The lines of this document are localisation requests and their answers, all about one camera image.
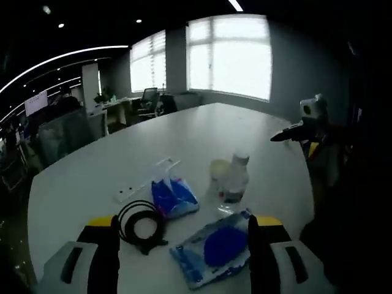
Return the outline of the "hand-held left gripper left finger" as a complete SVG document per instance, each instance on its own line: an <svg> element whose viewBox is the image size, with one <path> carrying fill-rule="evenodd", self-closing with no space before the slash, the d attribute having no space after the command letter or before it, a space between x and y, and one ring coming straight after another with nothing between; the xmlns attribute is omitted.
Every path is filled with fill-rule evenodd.
<svg viewBox="0 0 392 294"><path fill-rule="evenodd" d="M118 217L88 222L76 241L68 241L44 265L33 293L116 293L119 271Z"/></svg>

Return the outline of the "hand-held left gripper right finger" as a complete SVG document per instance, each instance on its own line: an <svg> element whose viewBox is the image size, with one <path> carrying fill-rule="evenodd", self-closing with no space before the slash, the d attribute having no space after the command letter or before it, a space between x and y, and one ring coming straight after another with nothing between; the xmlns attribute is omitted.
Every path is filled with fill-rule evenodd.
<svg viewBox="0 0 392 294"><path fill-rule="evenodd" d="M252 215L248 222L252 293L333 293L322 261L282 222Z"/></svg>

